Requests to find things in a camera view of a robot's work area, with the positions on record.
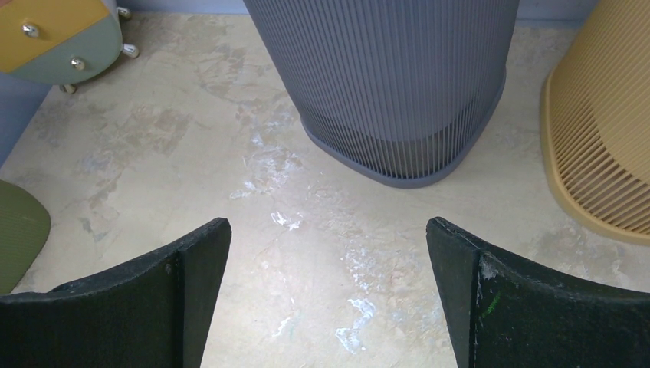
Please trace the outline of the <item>yellow slatted plastic basket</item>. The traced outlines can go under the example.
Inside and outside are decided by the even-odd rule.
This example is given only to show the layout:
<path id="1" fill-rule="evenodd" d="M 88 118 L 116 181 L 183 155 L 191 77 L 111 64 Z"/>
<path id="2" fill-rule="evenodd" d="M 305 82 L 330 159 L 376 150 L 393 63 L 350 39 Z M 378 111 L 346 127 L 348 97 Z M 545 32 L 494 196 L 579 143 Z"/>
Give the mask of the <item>yellow slatted plastic basket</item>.
<path id="1" fill-rule="evenodd" d="M 547 183 L 607 238 L 649 243 L 649 3 L 601 1 L 540 95 Z"/>

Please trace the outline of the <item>grey slatted plastic basket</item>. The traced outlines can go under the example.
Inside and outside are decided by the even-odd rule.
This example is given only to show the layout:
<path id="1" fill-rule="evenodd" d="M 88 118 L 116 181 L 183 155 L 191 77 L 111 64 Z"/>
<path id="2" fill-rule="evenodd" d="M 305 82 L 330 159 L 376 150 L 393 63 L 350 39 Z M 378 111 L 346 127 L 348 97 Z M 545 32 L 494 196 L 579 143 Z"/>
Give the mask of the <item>grey slatted plastic basket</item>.
<path id="1" fill-rule="evenodd" d="M 384 185 L 448 176 L 504 89 L 516 1 L 245 3 L 323 151 Z"/>

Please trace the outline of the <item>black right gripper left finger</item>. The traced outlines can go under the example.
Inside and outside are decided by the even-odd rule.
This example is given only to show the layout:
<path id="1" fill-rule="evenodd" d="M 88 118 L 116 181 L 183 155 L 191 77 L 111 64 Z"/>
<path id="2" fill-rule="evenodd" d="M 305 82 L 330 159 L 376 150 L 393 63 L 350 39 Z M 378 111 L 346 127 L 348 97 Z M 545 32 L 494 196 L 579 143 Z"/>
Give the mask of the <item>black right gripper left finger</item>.
<path id="1" fill-rule="evenodd" d="M 1 298 L 3 367 L 198 367 L 231 244 L 215 218 L 48 292 Z"/>

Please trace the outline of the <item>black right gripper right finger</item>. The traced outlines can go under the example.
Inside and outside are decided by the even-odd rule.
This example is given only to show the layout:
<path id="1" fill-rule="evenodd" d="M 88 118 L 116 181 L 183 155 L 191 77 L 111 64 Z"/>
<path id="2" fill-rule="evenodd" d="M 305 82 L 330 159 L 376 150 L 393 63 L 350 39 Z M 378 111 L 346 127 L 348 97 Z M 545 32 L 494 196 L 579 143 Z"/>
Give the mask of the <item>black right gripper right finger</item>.
<path id="1" fill-rule="evenodd" d="M 436 217 L 428 253 L 459 367 L 647 367 L 649 295 L 538 264 Z"/>

